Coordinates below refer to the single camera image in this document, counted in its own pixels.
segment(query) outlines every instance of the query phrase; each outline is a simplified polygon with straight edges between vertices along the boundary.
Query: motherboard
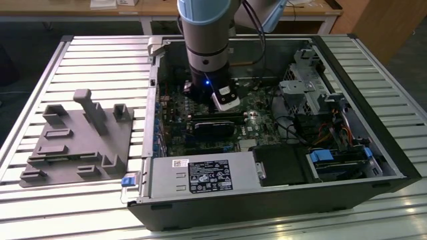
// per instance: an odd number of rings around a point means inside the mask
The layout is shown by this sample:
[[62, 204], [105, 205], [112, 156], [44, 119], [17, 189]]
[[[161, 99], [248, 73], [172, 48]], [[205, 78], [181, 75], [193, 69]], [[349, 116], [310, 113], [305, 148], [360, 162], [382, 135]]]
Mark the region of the motherboard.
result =
[[[238, 81], [246, 86], [248, 80]], [[240, 105], [217, 112], [182, 94], [182, 86], [160, 88], [160, 104], [168, 156], [245, 152], [257, 145], [282, 142], [272, 119], [270, 88], [249, 91]]]

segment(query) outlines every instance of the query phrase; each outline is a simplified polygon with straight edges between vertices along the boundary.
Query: metal bracket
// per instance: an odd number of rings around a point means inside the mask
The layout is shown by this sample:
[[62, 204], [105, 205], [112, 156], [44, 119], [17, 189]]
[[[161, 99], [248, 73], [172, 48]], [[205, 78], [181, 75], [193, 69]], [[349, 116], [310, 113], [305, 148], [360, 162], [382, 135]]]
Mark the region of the metal bracket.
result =
[[362, 167], [362, 172], [368, 178], [377, 178], [384, 176], [381, 167], [372, 156]]
[[324, 102], [336, 102], [345, 101], [345, 97], [341, 93], [330, 93], [330, 94], [322, 94], [321, 97], [324, 97]]
[[304, 94], [316, 90], [309, 82], [300, 80], [281, 81], [278, 84], [284, 94]]
[[254, 168], [256, 168], [256, 174], [258, 179], [265, 179], [265, 170], [264, 170], [264, 164], [261, 162], [254, 163]]
[[148, 56], [154, 57], [160, 53], [164, 52], [162, 46], [170, 44], [169, 42], [162, 42], [161, 36], [152, 36], [148, 38], [148, 44], [146, 44], [146, 50], [148, 50]]
[[298, 66], [304, 67], [313, 67], [316, 66], [317, 62], [320, 61], [320, 58], [317, 56], [317, 53], [312, 49], [302, 49], [296, 51], [293, 55], [293, 59], [296, 61], [296, 64]]
[[138, 178], [138, 196], [136, 198], [136, 202], [140, 204], [144, 201], [144, 198], [150, 197], [150, 167], [152, 167], [152, 158], [146, 157], [142, 160], [142, 168], [140, 172]]
[[146, 108], [145, 108], [145, 137], [141, 144], [141, 157], [148, 158], [153, 156], [153, 135], [157, 134], [154, 132], [154, 118], [158, 113], [158, 103], [156, 103], [156, 88], [148, 88], [146, 94]]

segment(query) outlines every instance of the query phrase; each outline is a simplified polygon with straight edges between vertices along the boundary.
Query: power supply label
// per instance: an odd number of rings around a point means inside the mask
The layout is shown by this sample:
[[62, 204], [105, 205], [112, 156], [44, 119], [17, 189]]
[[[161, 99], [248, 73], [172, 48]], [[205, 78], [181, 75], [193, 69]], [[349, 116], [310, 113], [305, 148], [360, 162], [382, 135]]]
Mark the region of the power supply label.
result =
[[188, 181], [192, 194], [233, 190], [228, 160], [189, 162]]

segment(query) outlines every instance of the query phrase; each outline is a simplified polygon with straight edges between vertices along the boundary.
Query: black cable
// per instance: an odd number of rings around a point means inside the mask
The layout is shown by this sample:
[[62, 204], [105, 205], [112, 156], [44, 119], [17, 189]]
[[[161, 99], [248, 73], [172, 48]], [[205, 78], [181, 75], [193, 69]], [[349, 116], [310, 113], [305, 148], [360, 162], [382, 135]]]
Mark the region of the black cable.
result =
[[274, 119], [276, 119], [276, 120], [278, 120], [278, 119], [288, 119], [288, 120], [290, 120], [290, 121], [294, 120], [294, 118], [290, 117], [290, 116], [278, 116], [278, 117], [276, 117]]
[[252, 79], [250, 79], [253, 81], [253, 83], [252, 83], [252, 86], [249, 86], [249, 89], [256, 92], [262, 87], [266, 87], [266, 88], [264, 88], [264, 90], [265, 90], [265, 93], [268, 93], [272, 90], [272, 88], [268, 88], [268, 87], [270, 87], [270, 85], [277, 85], [281, 77], [270, 68], [265, 67], [262, 69], [272, 74], [270, 77], [276, 78], [276, 81], [273, 83], [270, 81], [268, 81], [268, 84], [264, 84], [264, 81], [262, 81], [264, 78], [262, 79], [260, 79], [260, 78], [262, 77], [262, 74], [265, 75], [265, 71], [262, 70], [258, 75], [257, 75], [258, 71], [254, 71], [253, 75], [252, 75]]
[[252, 64], [258, 63], [262, 59], [265, 59], [265, 33], [264, 33], [264, 28], [258, 19], [258, 16], [250, 6], [250, 4], [248, 3], [246, 0], [242, 1], [242, 7], [245, 10], [245, 13], [248, 15], [248, 18], [252, 22], [252, 25], [254, 27], [257, 36], [258, 36], [258, 41], [260, 41], [260, 46], [261, 46], [261, 54], [258, 56], [258, 58], [252, 62]]
[[277, 122], [277, 120], [274, 120], [274, 123], [277, 124], [277, 126], [278, 126], [282, 130], [285, 130], [288, 133], [290, 133], [290, 134], [297, 138], [298, 142], [300, 142], [302, 145], [305, 145], [305, 146], [312, 146], [312, 144], [309, 144], [308, 141], [306, 141], [294, 131], [289, 130], [289, 126], [290, 126], [290, 125], [289, 125], [288, 127], [285, 127], [285, 126], [282, 126], [282, 125]]
[[288, 139], [289, 139], [289, 127], [292, 127], [292, 126], [293, 126], [293, 123], [290, 125], [288, 125], [286, 128], [285, 128], [285, 142], [288, 142]]
[[290, 1], [288, 1], [289, 4], [292, 4], [292, 6], [288, 6], [293, 9], [293, 22], [296, 21], [296, 11], [294, 9], [298, 8], [298, 9], [302, 9], [304, 7], [302, 6], [294, 6], [293, 3]]

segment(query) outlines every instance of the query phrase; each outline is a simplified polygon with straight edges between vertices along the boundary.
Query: wooden desk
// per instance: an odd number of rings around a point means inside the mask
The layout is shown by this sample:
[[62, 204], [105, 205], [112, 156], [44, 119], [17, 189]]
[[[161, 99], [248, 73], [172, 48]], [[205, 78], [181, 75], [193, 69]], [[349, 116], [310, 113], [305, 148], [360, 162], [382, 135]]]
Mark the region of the wooden desk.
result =
[[332, 34], [356, 34], [386, 64], [427, 15], [427, 0], [336, 0], [344, 9]]
[[[280, 21], [321, 22], [318, 34], [328, 34], [341, 13], [324, 0], [314, 0], [294, 11], [285, 7]], [[94, 11], [89, 0], [0, 0], [0, 22], [140, 21], [144, 35], [153, 34], [152, 21], [174, 21], [177, 15], [176, 0], [138, 0], [136, 6]]]
[[[142, 1], [142, 17], [141, 25], [145, 35], [152, 35], [152, 21], [173, 21], [178, 15], [174, 0], [140, 0]], [[324, 0], [313, 0], [312, 3], [296, 5], [294, 11], [292, 7], [285, 7], [280, 21], [316, 21], [321, 22], [318, 34], [328, 34], [334, 20], [342, 10], [332, 9]]]

